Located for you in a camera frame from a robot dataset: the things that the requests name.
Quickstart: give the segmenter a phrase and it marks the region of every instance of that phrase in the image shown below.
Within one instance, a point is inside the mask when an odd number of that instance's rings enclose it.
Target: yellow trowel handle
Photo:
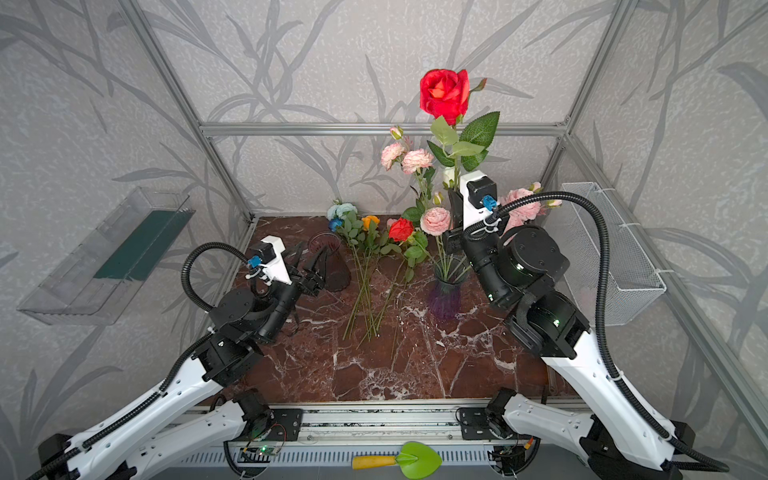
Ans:
[[[387,465],[396,465],[395,457],[386,455],[364,455],[352,459],[352,470],[362,470],[363,468],[386,467]]]

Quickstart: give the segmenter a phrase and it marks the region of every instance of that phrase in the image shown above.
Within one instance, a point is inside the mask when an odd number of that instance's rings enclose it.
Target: white metal basket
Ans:
[[[586,197],[603,214],[611,242],[605,325],[625,325],[667,290],[667,286],[640,247],[616,208],[593,182],[562,184],[562,190]],[[586,210],[572,202],[552,209],[546,229],[571,261],[565,282],[576,306],[594,325],[600,244],[598,230]]]

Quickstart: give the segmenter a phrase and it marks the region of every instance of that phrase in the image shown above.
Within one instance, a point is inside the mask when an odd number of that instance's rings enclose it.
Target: large red rose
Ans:
[[[469,76],[466,70],[430,70],[421,81],[421,109],[435,118],[456,125],[456,117],[467,113]]]
[[[405,242],[413,233],[413,223],[405,218],[398,219],[389,228],[389,238],[395,242]]]

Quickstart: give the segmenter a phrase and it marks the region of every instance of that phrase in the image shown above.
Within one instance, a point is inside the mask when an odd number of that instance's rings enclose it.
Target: glass vase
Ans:
[[[329,292],[340,292],[347,288],[352,279],[341,254],[341,239],[334,232],[321,232],[312,237],[307,246],[311,253],[317,253],[323,247],[328,247],[325,288]]]
[[[462,283],[468,275],[465,257],[448,255],[445,260],[438,259],[435,265],[435,286],[427,300],[429,311],[437,320],[456,318],[462,308]]]

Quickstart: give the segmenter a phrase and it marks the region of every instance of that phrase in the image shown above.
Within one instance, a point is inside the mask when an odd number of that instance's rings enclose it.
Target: gray floor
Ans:
[[[400,480],[405,478],[397,467],[372,468],[354,471],[351,468],[268,468],[258,480]],[[490,467],[441,467],[429,480],[499,480],[502,478]],[[553,445],[544,445],[520,480],[534,478],[567,478],[568,480],[596,480],[598,477],[583,466],[570,452]],[[153,480],[236,480],[237,475],[228,468],[169,468],[155,475]]]

